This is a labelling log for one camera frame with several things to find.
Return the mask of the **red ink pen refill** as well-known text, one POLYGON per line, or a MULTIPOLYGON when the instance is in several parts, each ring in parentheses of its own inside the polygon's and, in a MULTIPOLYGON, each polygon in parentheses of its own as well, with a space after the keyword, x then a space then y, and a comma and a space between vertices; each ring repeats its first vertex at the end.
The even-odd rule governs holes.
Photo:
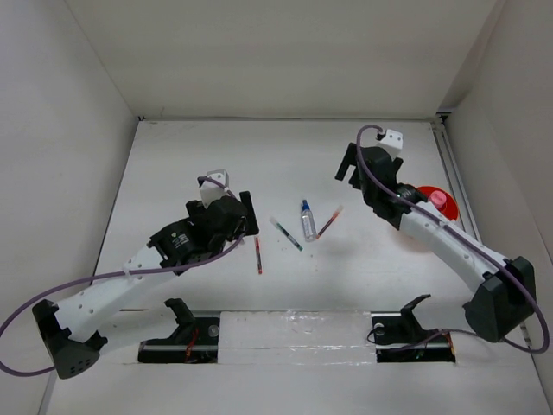
POLYGON ((343 205, 339 205, 334 212, 332 213, 331 217, 327 220, 327 222, 323 225, 323 227, 319 230, 319 232, 316 235, 316 239, 320 239, 321 236, 328 230, 328 228, 333 224, 333 222, 337 219, 337 217, 340 215, 340 213, 343 210, 343 205))

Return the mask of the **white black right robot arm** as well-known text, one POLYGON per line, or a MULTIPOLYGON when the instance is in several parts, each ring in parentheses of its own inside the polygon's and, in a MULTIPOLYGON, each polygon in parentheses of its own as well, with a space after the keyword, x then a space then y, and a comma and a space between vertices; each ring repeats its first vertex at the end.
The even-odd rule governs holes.
POLYGON ((402 158, 381 146, 350 143, 335 175, 363 195, 364 203, 400 233, 423 243, 466 285, 472 298, 462 305, 466 325, 488 342, 501 342, 537 312, 533 265, 509 259, 464 233, 429 198, 397 180, 402 158))

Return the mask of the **green ink pen refill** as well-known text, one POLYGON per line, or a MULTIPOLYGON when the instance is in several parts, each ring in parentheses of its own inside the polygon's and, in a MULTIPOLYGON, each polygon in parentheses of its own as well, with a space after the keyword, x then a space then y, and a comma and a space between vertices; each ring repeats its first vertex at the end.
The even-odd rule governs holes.
POLYGON ((283 227, 283 225, 274 217, 270 217, 270 223, 278 229, 286 239, 300 252, 303 251, 302 245, 291 235, 291 233, 283 227))

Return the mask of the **dark red pen refill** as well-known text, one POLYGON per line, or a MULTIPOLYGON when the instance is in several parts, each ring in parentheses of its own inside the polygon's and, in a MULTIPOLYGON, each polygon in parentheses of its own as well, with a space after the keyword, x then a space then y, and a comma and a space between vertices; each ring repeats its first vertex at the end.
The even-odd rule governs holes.
POLYGON ((257 235, 254 237, 254 244, 255 244, 255 253, 256 253, 256 261, 257 261, 257 273, 258 275, 262 275, 263 264, 262 264, 262 257, 261 257, 261 251, 260 251, 260 240, 257 235))

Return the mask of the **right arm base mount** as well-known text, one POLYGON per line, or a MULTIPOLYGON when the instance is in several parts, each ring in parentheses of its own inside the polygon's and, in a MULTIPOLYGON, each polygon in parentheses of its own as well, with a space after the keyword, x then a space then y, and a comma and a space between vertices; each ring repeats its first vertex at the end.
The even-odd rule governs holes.
POLYGON ((375 346, 377 363, 456 362, 450 336, 424 329, 415 317, 415 307, 429 297, 416 297, 400 311, 371 313, 366 340, 375 346))

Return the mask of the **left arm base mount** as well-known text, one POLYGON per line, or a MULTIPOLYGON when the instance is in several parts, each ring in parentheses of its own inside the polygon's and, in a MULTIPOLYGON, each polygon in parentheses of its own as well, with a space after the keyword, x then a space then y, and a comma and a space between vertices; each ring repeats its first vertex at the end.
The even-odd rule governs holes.
POLYGON ((137 361, 143 364, 214 364, 218 362, 221 313, 194 314, 180 298, 165 306, 175 315, 175 329, 168 337, 140 343, 137 361))

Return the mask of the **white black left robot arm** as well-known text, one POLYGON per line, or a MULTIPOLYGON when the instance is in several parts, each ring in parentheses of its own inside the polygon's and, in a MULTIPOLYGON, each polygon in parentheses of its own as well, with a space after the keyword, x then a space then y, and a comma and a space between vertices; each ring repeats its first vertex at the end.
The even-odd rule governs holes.
POLYGON ((251 194, 224 193, 203 206, 187 204, 189 216, 152 235, 122 271, 96 278, 79 293, 59 302, 42 299, 32 308, 43 343, 62 380, 88 370, 110 343, 109 319, 147 291, 191 268, 224 255, 227 244, 237 245, 259 232, 251 194))

